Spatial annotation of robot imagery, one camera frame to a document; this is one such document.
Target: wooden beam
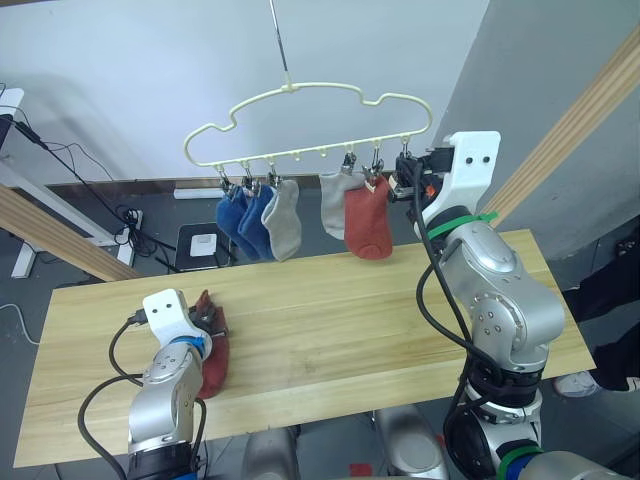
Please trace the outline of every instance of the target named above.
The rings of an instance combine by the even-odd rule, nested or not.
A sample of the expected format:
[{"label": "wooden beam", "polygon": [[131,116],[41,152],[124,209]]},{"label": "wooden beam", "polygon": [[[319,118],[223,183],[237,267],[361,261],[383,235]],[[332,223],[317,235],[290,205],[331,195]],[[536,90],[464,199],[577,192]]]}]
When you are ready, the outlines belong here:
[{"label": "wooden beam", "polygon": [[140,277],[138,272],[4,185],[0,185],[0,205],[0,228],[33,242],[91,275],[107,282]]},{"label": "wooden beam", "polygon": [[485,205],[499,225],[640,84],[640,26],[636,27],[580,97]]}]

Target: wooden table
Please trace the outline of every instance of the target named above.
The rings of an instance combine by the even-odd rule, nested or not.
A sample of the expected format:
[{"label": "wooden table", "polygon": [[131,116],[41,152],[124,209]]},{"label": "wooden table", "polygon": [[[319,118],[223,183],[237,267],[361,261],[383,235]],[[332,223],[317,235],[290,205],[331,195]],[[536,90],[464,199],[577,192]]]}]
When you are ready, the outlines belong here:
[{"label": "wooden table", "polygon": [[[531,233],[504,238],[529,273],[558,292]],[[97,456],[78,433],[78,407],[95,385],[115,375],[107,359],[113,333],[144,296],[165,288],[183,290],[189,304],[209,289],[232,331],[225,389],[207,401],[209,440],[450,396],[464,352],[418,312],[416,282],[427,263],[422,245],[414,244],[377,262],[345,253],[55,290],[14,465]],[[435,279],[425,299],[455,329]],[[546,377],[594,367],[566,313]],[[125,370],[139,372],[157,348],[148,326],[141,326],[127,331],[116,355]],[[113,385],[87,413],[89,430],[114,454],[127,451],[136,392],[128,382]]]}]

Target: green zip tie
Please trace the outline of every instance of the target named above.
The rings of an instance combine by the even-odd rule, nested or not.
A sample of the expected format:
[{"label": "green zip tie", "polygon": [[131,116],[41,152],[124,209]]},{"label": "green zip tie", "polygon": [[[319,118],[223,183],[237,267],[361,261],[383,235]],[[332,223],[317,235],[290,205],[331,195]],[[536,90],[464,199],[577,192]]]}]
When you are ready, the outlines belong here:
[{"label": "green zip tie", "polygon": [[498,212],[496,211],[489,212],[489,213],[481,213],[480,215],[463,215],[462,217],[449,220],[448,222],[445,222],[442,225],[437,226],[433,230],[429,230],[429,232],[427,232],[427,237],[429,237],[429,240],[432,240],[438,235],[442,235],[443,233],[449,232],[454,228],[459,227],[460,225],[464,225],[465,223],[475,222],[476,220],[489,223],[494,218],[498,218]]},{"label": "green zip tie", "polygon": [[538,446],[527,445],[525,447],[516,448],[515,450],[511,450],[504,457],[502,457],[502,461],[500,462],[500,467],[498,467],[498,474],[496,475],[496,480],[506,480],[507,478],[507,470],[509,469],[509,465],[514,460],[517,460],[520,457],[524,457],[530,453],[544,453]]}]

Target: floor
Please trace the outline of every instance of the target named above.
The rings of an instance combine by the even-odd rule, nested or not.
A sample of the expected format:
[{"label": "floor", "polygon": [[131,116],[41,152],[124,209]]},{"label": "floor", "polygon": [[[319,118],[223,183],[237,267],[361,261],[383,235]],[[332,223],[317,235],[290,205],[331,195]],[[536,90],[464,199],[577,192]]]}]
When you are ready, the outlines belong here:
[{"label": "floor", "polygon": [[[141,208],[145,217],[145,232],[168,242],[176,242],[178,228],[183,224],[213,220],[215,200],[176,201],[171,195],[114,196],[113,204],[126,203]],[[105,228],[117,225],[91,198],[69,199]],[[297,256],[321,255],[345,251],[344,244],[322,230],[319,218],[320,194],[316,189],[301,191],[298,213],[303,222],[303,242]],[[415,242],[405,217],[406,204],[390,206],[390,222],[395,244]],[[605,265],[612,256],[615,240],[624,237],[634,225],[603,237],[575,255],[550,262],[554,276],[562,288],[575,286],[590,271]],[[50,254],[38,256],[29,279],[11,280],[20,242],[6,232],[0,232],[0,304],[21,306],[28,329],[39,338],[47,305],[53,288],[68,286],[91,278]],[[246,259],[240,256],[240,263]],[[146,275],[165,274],[165,267],[152,258],[136,258],[134,267]],[[581,325],[590,347],[615,340],[640,319],[640,302],[620,307],[606,318],[589,320]],[[51,465],[13,469],[13,456],[20,429],[36,348],[28,344],[14,313],[0,311],[0,382],[3,385],[3,408],[0,421],[0,477],[16,480],[53,480]],[[570,450],[596,462],[608,463],[625,447],[637,441],[640,432],[640,392],[616,394],[601,392],[593,397],[567,400],[557,396],[550,382],[542,384],[544,447],[547,450]],[[436,430],[441,430],[448,399],[420,404],[419,407]],[[239,478],[246,436],[208,441],[210,478]],[[314,422],[302,426],[298,456],[302,478],[322,480],[349,475],[349,464],[368,463],[376,474],[384,474],[386,465],[374,431],[364,415],[353,415]],[[112,479],[113,473],[101,459],[59,465],[64,480],[93,478]],[[455,471],[452,480],[463,477]]]}]

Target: white sock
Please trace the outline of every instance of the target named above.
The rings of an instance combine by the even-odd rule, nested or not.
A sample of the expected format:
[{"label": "white sock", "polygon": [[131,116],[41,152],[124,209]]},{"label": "white sock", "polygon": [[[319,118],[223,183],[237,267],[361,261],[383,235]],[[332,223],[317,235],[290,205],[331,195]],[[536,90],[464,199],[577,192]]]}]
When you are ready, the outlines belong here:
[{"label": "white sock", "polygon": [[338,240],[344,240],[344,192],[364,185],[364,175],[338,172],[319,175],[322,203],[320,215],[325,231]]},{"label": "white sock", "polygon": [[298,193],[294,180],[283,180],[262,212],[262,224],[269,231],[271,251],[279,262],[296,253],[302,243],[302,224],[296,213]]}]

